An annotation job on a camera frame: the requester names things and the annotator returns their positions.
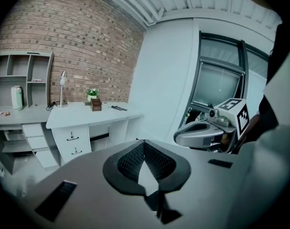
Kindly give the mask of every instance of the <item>potted plant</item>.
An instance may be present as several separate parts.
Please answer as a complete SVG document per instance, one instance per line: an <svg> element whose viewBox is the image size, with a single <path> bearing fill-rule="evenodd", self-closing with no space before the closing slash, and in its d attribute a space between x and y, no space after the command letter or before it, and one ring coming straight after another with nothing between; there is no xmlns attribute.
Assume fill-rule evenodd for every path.
<svg viewBox="0 0 290 229"><path fill-rule="evenodd" d="M86 89L86 94L87 94L87 100L91 101L91 99L97 99L99 90L96 88L87 88Z"/></svg>

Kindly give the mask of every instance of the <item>brick wall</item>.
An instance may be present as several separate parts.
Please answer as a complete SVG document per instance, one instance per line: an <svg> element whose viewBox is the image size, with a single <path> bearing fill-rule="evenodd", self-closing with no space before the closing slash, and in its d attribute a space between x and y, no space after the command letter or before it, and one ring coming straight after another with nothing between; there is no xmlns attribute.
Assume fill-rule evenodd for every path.
<svg viewBox="0 0 290 229"><path fill-rule="evenodd" d="M111 0L19 0L0 28L0 50L53 51L51 101L66 70L66 100L96 87L102 101L127 102L143 36Z"/></svg>

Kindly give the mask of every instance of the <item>brown box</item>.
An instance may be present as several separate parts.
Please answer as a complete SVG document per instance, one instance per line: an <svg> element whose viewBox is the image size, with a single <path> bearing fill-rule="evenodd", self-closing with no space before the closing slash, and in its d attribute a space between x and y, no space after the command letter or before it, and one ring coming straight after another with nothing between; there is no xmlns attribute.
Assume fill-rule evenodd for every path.
<svg viewBox="0 0 290 229"><path fill-rule="evenodd" d="M100 99L91 99L91 110L92 111L101 111L101 101Z"/></svg>

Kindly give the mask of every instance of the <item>gray floor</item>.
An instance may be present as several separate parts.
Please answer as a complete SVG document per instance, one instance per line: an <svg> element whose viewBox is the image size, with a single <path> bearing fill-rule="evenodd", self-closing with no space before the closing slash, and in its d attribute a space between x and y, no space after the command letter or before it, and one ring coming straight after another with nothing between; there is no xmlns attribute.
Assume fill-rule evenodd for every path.
<svg viewBox="0 0 290 229"><path fill-rule="evenodd" d="M105 148L106 142L107 137L92 142L92 152ZM13 175L6 170L0 172L0 182L4 190L20 198L56 170L46 171L34 155L24 155L15 159Z"/></svg>

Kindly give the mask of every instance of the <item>small plant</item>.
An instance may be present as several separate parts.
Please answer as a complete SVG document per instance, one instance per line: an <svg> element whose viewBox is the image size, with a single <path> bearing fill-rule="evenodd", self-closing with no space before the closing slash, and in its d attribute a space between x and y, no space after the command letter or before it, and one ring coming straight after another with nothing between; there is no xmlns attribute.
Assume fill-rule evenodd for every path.
<svg viewBox="0 0 290 229"><path fill-rule="evenodd" d="M96 89L96 88L87 88L86 89L86 94L87 95L90 95L90 96L98 96L98 94L99 94L99 90L98 89Z"/></svg>

